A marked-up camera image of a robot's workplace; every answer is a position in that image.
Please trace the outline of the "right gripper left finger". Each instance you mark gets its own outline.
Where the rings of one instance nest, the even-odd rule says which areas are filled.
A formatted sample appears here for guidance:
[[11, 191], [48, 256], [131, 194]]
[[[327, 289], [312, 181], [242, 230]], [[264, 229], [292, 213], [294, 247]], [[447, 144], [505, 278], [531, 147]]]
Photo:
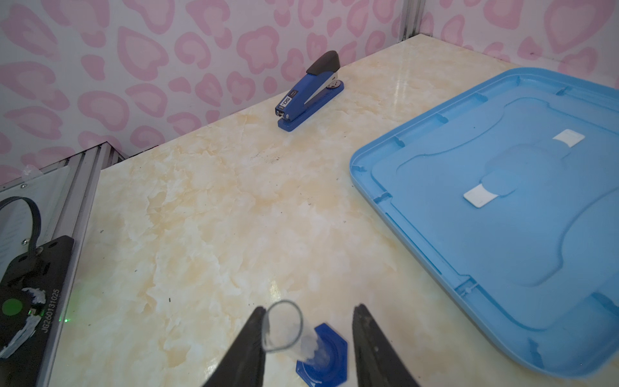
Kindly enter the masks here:
[[266, 309], [258, 306], [219, 362], [204, 387], [261, 387], [266, 354], [262, 347], [262, 324]]

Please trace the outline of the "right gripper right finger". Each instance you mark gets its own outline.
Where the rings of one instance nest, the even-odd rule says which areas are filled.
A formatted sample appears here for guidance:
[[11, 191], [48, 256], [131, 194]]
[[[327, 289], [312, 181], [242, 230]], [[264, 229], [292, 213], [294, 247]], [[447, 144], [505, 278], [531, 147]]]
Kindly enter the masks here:
[[364, 304], [354, 309], [352, 333], [360, 387], [419, 387]]

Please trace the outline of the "blue base measuring cylinder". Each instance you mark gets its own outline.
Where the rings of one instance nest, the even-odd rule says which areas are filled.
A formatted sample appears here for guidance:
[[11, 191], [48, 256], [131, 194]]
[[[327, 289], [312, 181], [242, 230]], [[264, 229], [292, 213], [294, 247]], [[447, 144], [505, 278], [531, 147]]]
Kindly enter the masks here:
[[340, 386], [348, 380], [348, 342], [327, 323], [311, 325], [290, 300], [270, 306], [262, 319], [261, 345], [268, 354], [295, 361], [295, 372], [309, 386]]

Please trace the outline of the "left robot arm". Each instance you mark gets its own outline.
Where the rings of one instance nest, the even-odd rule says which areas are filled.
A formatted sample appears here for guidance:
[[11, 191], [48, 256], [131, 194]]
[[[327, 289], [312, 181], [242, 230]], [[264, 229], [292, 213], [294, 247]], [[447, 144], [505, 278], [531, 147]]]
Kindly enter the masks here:
[[8, 264], [1, 280], [1, 385], [37, 386], [62, 324], [59, 312], [75, 241], [63, 235], [40, 244], [42, 217], [32, 199], [9, 197], [1, 208], [17, 201], [30, 210], [32, 230], [27, 251]]

